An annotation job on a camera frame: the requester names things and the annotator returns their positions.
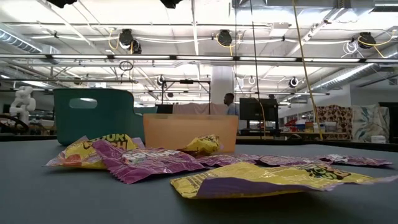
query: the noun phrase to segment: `desk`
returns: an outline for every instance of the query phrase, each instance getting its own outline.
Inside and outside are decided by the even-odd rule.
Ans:
[[[332,192],[263,198],[189,200],[163,175],[127,185],[106,170],[42,167],[64,147],[56,140],[0,142],[0,223],[391,223],[398,182],[343,185]],[[398,153],[333,146],[236,146],[237,152],[388,159],[395,169],[336,166],[373,177],[398,174]]]

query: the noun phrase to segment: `patterned fabric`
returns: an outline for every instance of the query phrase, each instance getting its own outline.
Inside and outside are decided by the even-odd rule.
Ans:
[[[338,105],[317,106],[319,122],[336,122],[337,133],[325,134],[326,140],[351,140],[352,135],[352,111],[349,107]]]
[[[372,136],[384,136],[389,142],[389,109],[379,105],[352,106],[353,141],[371,142]]]

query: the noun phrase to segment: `orange plastic bin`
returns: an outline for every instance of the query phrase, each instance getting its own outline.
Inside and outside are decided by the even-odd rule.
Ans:
[[[238,117],[231,115],[144,114],[147,147],[180,149],[195,137],[215,134],[222,152],[234,152],[237,129]]]

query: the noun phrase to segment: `candy wrapper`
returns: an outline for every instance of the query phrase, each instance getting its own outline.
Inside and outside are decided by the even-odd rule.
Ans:
[[[124,151],[102,140],[94,142],[94,148],[108,170],[126,184],[133,184],[152,174],[173,174],[205,168],[194,157],[180,151],[165,149]]]
[[[213,156],[204,156],[197,159],[197,161],[206,166],[227,166],[238,162],[248,162],[256,164],[259,159],[260,157],[256,155],[219,154]]]
[[[183,149],[178,151],[185,152],[193,157],[209,156],[214,152],[222,149],[222,145],[218,136],[214,134],[195,138],[192,142]]]
[[[110,144],[125,150],[145,148],[140,138],[131,139],[127,134],[109,134],[100,138],[88,140],[83,137],[68,146],[57,157],[50,160],[46,166],[69,166],[87,169],[106,169],[102,159],[93,148],[93,142],[104,139]]]
[[[330,191],[341,184],[374,184],[396,179],[398,175],[375,179],[321,164],[260,168],[239,162],[170,183],[185,198],[242,198]]]
[[[289,157],[289,156],[262,156],[260,161],[269,166],[296,166],[304,164],[327,163],[319,159],[309,159],[305,157]]]
[[[385,166],[392,164],[392,162],[388,162],[384,159],[371,159],[361,156],[341,156],[336,154],[317,156],[317,159],[334,164],[348,164],[354,166]]]

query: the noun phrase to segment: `white pillar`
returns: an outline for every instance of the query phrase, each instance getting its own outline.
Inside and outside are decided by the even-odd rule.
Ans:
[[[224,103],[226,93],[234,93],[234,73],[232,67],[214,66],[211,73],[212,103]]]

